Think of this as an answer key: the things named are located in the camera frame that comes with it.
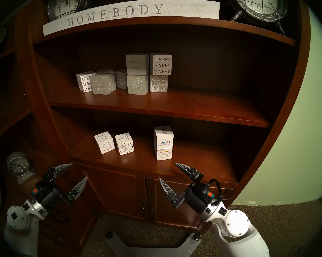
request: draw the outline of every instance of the brown carpet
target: brown carpet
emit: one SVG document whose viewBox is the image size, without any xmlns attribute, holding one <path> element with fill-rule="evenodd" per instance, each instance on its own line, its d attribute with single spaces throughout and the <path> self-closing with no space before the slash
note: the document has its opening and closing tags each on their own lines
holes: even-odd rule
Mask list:
<svg viewBox="0 0 322 257">
<path fill-rule="evenodd" d="M 232 205 L 245 212 L 268 245 L 270 256 L 322 256 L 322 204 L 320 200 L 278 206 Z M 176 247 L 190 232 L 105 215 L 100 218 L 85 246 L 83 257 L 114 257 L 105 233 L 115 231 L 128 246 Z M 191 255 L 221 256 L 211 230 L 202 235 Z"/>
</svg>

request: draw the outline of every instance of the homebody sign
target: homebody sign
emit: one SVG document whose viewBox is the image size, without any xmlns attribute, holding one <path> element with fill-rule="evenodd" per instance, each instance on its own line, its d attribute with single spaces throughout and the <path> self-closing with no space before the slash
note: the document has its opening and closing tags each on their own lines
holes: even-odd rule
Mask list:
<svg viewBox="0 0 322 257">
<path fill-rule="evenodd" d="M 205 0 L 140 0 L 80 11 L 43 25 L 43 35 L 113 19 L 144 16 L 186 16 L 219 19 L 220 3 Z"/>
</svg>

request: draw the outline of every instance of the decorative block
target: decorative block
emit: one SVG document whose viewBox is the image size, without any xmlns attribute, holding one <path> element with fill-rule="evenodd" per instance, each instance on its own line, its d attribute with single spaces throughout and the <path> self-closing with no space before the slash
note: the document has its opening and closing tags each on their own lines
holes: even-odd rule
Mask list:
<svg viewBox="0 0 322 257">
<path fill-rule="evenodd" d="M 154 127 L 154 146 L 156 149 L 173 147 L 174 134 L 169 126 Z"/>
<path fill-rule="evenodd" d="M 130 133 L 122 133 L 115 136 L 117 148 L 120 155 L 125 155 L 134 151 L 133 149 L 133 139 Z"/>
<path fill-rule="evenodd" d="M 89 71 L 85 73 L 79 73 L 76 75 L 79 88 L 82 92 L 86 93 L 86 92 L 92 91 L 90 76 L 95 74 L 96 74 L 95 72 Z"/>
<path fill-rule="evenodd" d="M 164 149 L 155 149 L 156 160 L 166 160 L 171 159 L 173 154 L 173 147 Z"/>
<path fill-rule="evenodd" d="M 168 75 L 151 75 L 150 92 L 167 92 Z"/>
<path fill-rule="evenodd" d="M 98 70 L 97 73 L 113 73 L 113 69 L 102 69 L 102 70 Z"/>
<path fill-rule="evenodd" d="M 116 86 L 122 89 L 128 89 L 128 84 L 126 83 L 127 70 L 121 69 L 115 72 Z"/>
<path fill-rule="evenodd" d="M 149 91 L 149 75 L 127 75 L 128 93 L 146 95 Z"/>
<path fill-rule="evenodd" d="M 146 75 L 149 73 L 148 53 L 127 54 L 125 58 L 128 75 Z"/>
<path fill-rule="evenodd" d="M 172 74 L 173 56 L 166 53 L 150 54 L 150 74 L 170 75 Z"/>
<path fill-rule="evenodd" d="M 94 138 L 102 154 L 115 149 L 113 138 L 108 132 L 97 134 Z"/>
<path fill-rule="evenodd" d="M 94 94 L 108 95 L 117 89 L 113 73 L 98 73 L 90 76 L 90 80 Z"/>
</svg>

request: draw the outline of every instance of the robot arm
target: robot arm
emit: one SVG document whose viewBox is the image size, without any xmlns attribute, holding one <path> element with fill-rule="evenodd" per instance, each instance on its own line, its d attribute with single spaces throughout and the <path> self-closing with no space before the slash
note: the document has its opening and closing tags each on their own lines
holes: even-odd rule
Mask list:
<svg viewBox="0 0 322 257">
<path fill-rule="evenodd" d="M 212 222 L 211 229 L 225 257 L 257 256 L 268 257 L 269 251 L 259 232 L 250 223 L 245 213 L 240 210 L 228 210 L 223 202 L 223 193 L 217 180 L 212 179 L 208 185 L 200 181 L 204 177 L 195 168 L 184 164 L 175 164 L 192 181 L 186 190 L 178 196 L 161 178 L 160 184 L 165 191 L 166 199 L 176 209 L 186 202 L 205 222 Z M 210 184 L 215 182 L 219 195 L 214 198 Z M 228 243 L 223 237 L 241 237 L 236 242 Z"/>
<path fill-rule="evenodd" d="M 47 210 L 58 202 L 64 201 L 70 205 L 79 198 L 87 177 L 67 194 L 54 183 L 54 179 L 71 165 L 73 164 L 64 164 L 48 170 L 42 176 L 44 180 L 36 183 L 36 188 L 32 191 L 33 197 L 28 198 L 22 206 L 11 206 L 8 209 L 4 237 L 13 251 L 37 257 L 39 221 L 44 220 L 48 215 Z"/>
</svg>

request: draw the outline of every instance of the light green wall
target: light green wall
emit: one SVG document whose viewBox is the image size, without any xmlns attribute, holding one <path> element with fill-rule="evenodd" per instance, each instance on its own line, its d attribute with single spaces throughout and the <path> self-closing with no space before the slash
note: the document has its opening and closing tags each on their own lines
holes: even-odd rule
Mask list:
<svg viewBox="0 0 322 257">
<path fill-rule="evenodd" d="M 311 10 L 310 18 L 310 54 L 298 98 L 273 148 L 233 204 L 291 204 L 322 197 L 322 25 Z"/>
</svg>

